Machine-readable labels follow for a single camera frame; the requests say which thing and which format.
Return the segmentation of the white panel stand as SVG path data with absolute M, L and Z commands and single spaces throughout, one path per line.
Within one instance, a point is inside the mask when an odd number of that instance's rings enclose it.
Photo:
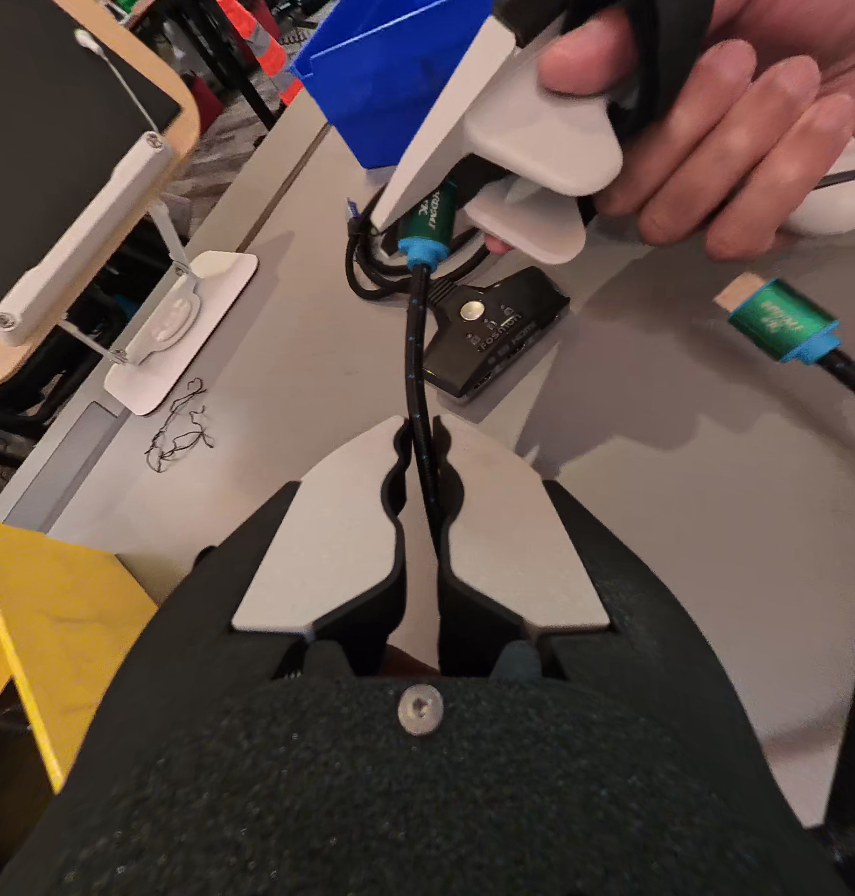
M 163 189 L 144 216 L 163 238 L 177 278 L 131 341 L 119 350 L 106 348 L 70 323 L 67 312 L 56 327 L 108 359 L 105 388 L 136 416 L 163 404 L 258 267 L 256 256 L 245 252 L 205 251 L 191 258 L 169 218 Z

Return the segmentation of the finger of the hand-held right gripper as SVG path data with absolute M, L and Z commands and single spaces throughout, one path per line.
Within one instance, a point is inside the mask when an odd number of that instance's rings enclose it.
M 610 184 L 623 151 L 604 96 L 562 96 L 540 84 L 542 52 L 564 24 L 539 12 L 515 32 L 515 12 L 482 23 L 371 213 L 386 230 L 469 155 L 560 196 L 590 196 Z
M 570 263 L 585 248 L 578 199 L 528 178 L 506 176 L 484 185 L 463 211 L 474 226 L 537 263 Z

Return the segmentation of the black hdmi switch with cable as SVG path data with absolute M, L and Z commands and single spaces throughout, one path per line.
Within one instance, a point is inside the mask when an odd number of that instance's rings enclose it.
M 396 237 L 381 238 L 372 226 L 379 197 L 362 209 L 348 199 L 345 210 L 347 281 L 359 298 L 373 303 L 407 295 L 411 285 L 405 264 L 378 258 L 380 248 L 399 252 Z M 424 348 L 423 372 L 447 397 L 467 402 L 538 342 L 568 312 L 570 300 L 534 266 L 488 286 L 467 284 L 490 258 L 475 228 L 453 238 L 451 252 L 464 259 L 431 281 L 426 305 L 435 333 Z

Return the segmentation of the blue plastic bin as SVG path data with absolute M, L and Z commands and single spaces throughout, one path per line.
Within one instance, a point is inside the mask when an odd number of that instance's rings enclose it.
M 492 1 L 341 1 L 292 68 L 365 169 L 399 163 Z

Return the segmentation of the orange traffic cone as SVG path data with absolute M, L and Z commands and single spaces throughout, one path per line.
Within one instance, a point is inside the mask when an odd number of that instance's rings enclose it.
M 265 1 L 218 1 L 233 30 L 246 44 L 265 76 L 275 86 L 280 102 L 289 106 L 302 91 L 280 44 L 280 30 Z

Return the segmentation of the yellow plastic bin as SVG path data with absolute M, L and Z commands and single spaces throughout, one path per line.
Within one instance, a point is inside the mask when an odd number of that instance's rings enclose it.
M 0 522 L 0 695 L 14 683 L 54 793 L 156 611 L 114 554 Z

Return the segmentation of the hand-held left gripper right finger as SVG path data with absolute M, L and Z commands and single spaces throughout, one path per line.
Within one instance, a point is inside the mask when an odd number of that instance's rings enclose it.
M 610 615 L 533 466 L 458 418 L 436 420 L 436 451 L 441 671 L 489 673 L 508 644 L 609 629 Z

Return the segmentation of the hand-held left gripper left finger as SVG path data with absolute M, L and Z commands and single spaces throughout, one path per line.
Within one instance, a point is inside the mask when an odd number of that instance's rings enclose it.
M 399 513 L 411 461 L 409 423 L 391 417 L 333 451 L 300 480 L 233 627 L 340 644 L 354 670 L 379 670 L 406 610 Z

